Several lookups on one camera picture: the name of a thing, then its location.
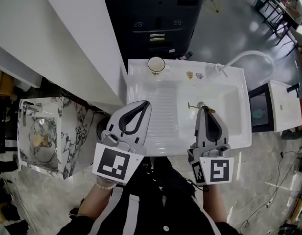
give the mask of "white sink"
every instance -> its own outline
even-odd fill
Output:
[[[284,131],[302,125],[300,100],[297,92],[287,92],[290,85],[274,80],[268,82],[274,114],[274,131]]]
[[[194,128],[202,101],[226,123],[232,148],[252,143],[249,97],[243,69],[228,67],[226,73],[211,74],[214,64],[165,60],[166,68],[153,75],[146,59],[128,61],[127,103],[148,100],[152,114],[144,146],[147,156],[185,155],[195,142]],[[189,79],[187,72],[193,73]]]

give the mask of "marble cabinet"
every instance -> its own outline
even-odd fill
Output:
[[[18,116],[19,163],[66,179],[93,163],[102,115],[65,97],[22,99]]]

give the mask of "drain pipe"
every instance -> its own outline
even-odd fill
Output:
[[[269,78],[270,76],[273,75],[275,68],[276,68],[276,66],[274,64],[274,60],[269,55],[267,55],[263,52],[257,51],[257,50],[248,50],[248,51],[242,52],[239,55],[237,55],[235,58],[233,58],[231,61],[229,61],[227,64],[225,64],[224,66],[222,66],[221,64],[216,64],[215,68],[218,69],[218,71],[221,71],[226,77],[228,77],[227,73],[225,72],[225,69],[227,67],[231,66],[233,63],[235,63],[241,57],[247,56],[247,55],[257,55],[257,56],[262,56],[264,58],[267,58],[273,66],[273,71],[271,72],[271,74],[268,77],[266,77],[265,79],[260,81],[261,84],[264,83],[264,81],[267,78]]]

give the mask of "utility sink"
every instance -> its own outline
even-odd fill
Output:
[[[215,64],[165,60],[154,75],[147,59],[129,59],[127,103],[148,100],[152,114],[144,146],[147,156],[185,155],[195,142],[199,102],[214,109],[226,123],[231,148],[252,143],[251,114],[244,71],[226,68],[215,73]]]
[[[21,165],[66,179],[93,163],[99,114],[65,97],[20,100]]]

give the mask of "marble floor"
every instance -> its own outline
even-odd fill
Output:
[[[285,220],[294,200],[292,196],[295,196],[302,182],[302,175],[296,172],[297,155],[292,152],[284,155],[278,180],[280,152],[297,151],[302,139],[283,141],[278,133],[255,133],[252,143],[249,148],[232,150],[235,158],[233,179],[230,184],[221,186],[228,223],[239,231],[241,224],[261,207],[250,218],[249,226],[243,226],[241,232],[244,235],[267,234],[269,231],[275,234]],[[187,156],[170,157],[170,160],[184,177],[194,180]],[[32,226],[29,234],[39,235],[56,234],[65,226],[70,221],[69,211],[78,206],[95,181],[91,168],[66,180],[49,177],[24,166],[20,172],[7,172],[2,176],[13,182],[8,184],[8,188],[22,216]],[[270,208],[266,208],[276,184],[281,182],[274,202]],[[196,196],[202,204],[203,193],[197,191]]]
[[[212,2],[205,0],[189,48],[194,53],[192,60],[225,64],[245,50],[261,50],[275,60],[275,80],[289,84],[302,82],[295,55],[286,56],[291,44],[275,45],[278,39],[253,11],[253,2],[221,0],[220,11],[216,13]],[[244,68],[249,90],[259,86],[258,82],[271,69],[265,60],[253,56],[239,60],[235,66]],[[280,152],[296,152],[301,145],[302,139],[283,141],[279,133],[255,133],[251,147],[232,151],[235,157],[233,181],[222,185],[229,224],[238,231],[241,229],[244,235],[276,234],[302,181],[302,175],[296,172],[297,155],[287,153],[280,162]],[[193,179],[186,156],[171,157],[170,160],[182,175]],[[13,182],[8,187],[14,194],[14,202],[32,226],[30,234],[40,235],[56,234],[66,225],[70,221],[69,210],[80,203],[95,181],[91,168],[64,181],[27,167],[20,172],[5,173],[3,177]],[[274,198],[272,194],[281,182]],[[202,192],[196,194],[202,203]],[[271,199],[275,200],[266,208]],[[245,227],[243,222],[253,213],[249,226]]]

